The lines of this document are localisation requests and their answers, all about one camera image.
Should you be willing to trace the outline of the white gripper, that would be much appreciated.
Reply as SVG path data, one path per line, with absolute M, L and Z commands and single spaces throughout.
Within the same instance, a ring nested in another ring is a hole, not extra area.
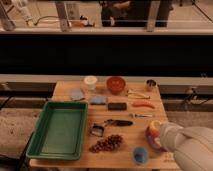
M 184 141 L 184 136 L 180 133 L 182 129 L 182 126 L 172 122 L 163 123 L 160 127 L 161 146 L 169 152 L 174 152 Z

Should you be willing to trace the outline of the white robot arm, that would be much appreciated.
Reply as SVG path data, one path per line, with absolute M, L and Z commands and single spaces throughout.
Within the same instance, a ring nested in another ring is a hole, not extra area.
M 183 171 L 213 171 L 213 129 L 164 123 L 160 143 Z

